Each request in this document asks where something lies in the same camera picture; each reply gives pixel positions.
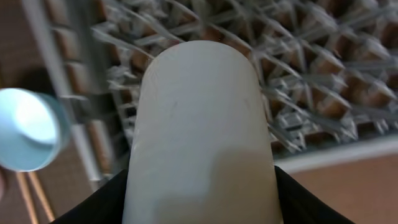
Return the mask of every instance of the metal grid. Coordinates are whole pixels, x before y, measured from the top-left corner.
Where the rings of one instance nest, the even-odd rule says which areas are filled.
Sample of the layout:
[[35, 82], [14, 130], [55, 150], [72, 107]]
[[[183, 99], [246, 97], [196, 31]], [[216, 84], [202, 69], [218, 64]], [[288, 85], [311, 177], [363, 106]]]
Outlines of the metal grid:
[[393, 1], [103, 0], [92, 27], [113, 66], [109, 88], [132, 143], [150, 61], [189, 40], [228, 44], [254, 65], [276, 158], [398, 128]]

